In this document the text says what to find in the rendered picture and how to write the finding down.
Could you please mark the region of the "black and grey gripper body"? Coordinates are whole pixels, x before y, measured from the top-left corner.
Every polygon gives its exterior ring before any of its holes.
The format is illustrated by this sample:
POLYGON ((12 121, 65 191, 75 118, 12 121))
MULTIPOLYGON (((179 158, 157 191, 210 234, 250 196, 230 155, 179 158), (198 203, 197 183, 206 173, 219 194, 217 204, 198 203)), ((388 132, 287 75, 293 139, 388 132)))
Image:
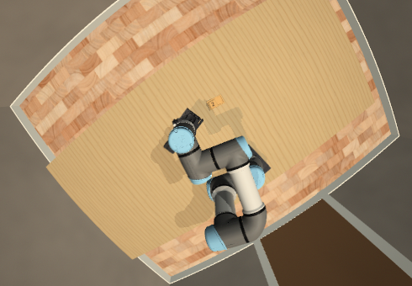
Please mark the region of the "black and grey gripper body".
POLYGON ((184 113, 182 114, 182 116, 180 117, 180 119, 176 122, 176 124, 181 121, 181 120, 188 120, 190 122, 193 123, 194 127, 195 127, 195 134, 197 132, 198 127, 203 123, 203 119, 201 119, 200 117, 198 117, 194 112, 192 112, 190 109, 186 109, 184 111, 184 113), (188 117, 187 117, 188 115, 188 117), (184 119, 185 118, 185 119, 184 119), (200 121, 201 120, 201 121, 200 121), (200 121, 200 122, 199 122, 200 121))

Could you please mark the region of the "wooden number cube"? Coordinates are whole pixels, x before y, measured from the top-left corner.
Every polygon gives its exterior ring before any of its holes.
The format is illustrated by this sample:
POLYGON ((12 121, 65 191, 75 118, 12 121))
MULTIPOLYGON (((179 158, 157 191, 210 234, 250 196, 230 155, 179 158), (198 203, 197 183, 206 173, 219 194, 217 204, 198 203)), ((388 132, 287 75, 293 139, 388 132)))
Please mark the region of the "wooden number cube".
POLYGON ((210 106, 210 108, 214 108, 214 107, 217 106, 217 103, 213 100, 213 101, 209 102, 209 106, 210 106))

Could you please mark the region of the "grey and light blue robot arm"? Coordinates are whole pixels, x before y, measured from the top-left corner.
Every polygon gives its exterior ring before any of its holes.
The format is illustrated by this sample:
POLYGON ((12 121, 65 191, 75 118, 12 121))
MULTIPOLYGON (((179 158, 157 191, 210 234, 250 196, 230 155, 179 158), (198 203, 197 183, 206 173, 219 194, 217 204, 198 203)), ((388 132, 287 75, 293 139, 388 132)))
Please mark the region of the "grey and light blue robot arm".
POLYGON ((265 182, 265 173, 245 137, 202 151, 192 122, 181 120, 173 127, 163 147, 177 153, 191 183, 207 182, 209 198, 215 202, 214 225, 207 226, 204 232, 209 249, 223 251, 255 241, 267 222, 267 209, 257 190, 265 182), (212 172, 223 168, 227 173, 212 177, 212 172), (235 212, 236 194, 243 208, 239 217, 235 212))

